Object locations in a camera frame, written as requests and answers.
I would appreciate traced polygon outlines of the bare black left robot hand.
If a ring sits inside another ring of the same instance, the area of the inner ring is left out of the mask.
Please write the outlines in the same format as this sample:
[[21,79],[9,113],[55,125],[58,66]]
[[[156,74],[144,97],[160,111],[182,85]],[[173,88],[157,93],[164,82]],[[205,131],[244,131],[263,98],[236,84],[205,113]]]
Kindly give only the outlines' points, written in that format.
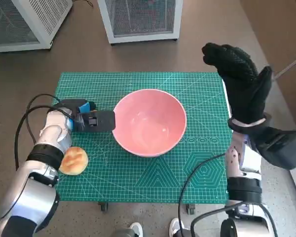
[[114,111],[97,111],[95,103],[86,101],[74,115],[74,132],[99,133],[115,129]]

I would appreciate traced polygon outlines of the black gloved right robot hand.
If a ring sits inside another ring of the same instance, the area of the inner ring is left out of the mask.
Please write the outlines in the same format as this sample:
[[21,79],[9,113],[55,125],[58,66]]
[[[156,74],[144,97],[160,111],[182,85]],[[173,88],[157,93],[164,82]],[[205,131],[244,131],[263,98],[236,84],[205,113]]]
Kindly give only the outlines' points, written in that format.
[[202,52],[204,63],[214,66],[223,79],[232,118],[244,124],[264,119],[272,68],[265,66],[258,72],[249,54],[229,44],[207,43]]

